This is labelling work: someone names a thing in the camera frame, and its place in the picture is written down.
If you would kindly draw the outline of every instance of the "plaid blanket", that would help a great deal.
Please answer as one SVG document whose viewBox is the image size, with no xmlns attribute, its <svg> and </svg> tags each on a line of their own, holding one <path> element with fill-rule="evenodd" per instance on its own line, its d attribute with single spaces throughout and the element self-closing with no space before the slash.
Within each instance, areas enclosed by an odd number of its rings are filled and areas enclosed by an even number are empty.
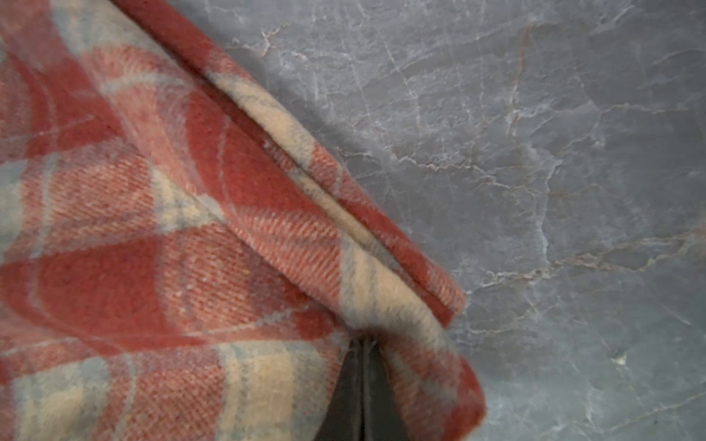
<svg viewBox="0 0 706 441">
<path fill-rule="evenodd" d="M 163 0 L 0 0 L 0 440 L 310 440 L 350 332 L 413 440 L 464 294 Z"/>
</svg>

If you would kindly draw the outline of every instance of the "checkered cloth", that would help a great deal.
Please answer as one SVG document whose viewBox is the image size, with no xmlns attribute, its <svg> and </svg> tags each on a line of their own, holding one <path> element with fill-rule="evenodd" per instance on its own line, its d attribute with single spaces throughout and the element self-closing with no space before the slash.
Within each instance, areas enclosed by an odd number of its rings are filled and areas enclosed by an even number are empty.
<svg viewBox="0 0 706 441">
<path fill-rule="evenodd" d="M 0 440 L 310 440 L 352 330 L 413 440 L 479 424 L 463 292 L 163 0 L 0 39 Z"/>
</svg>

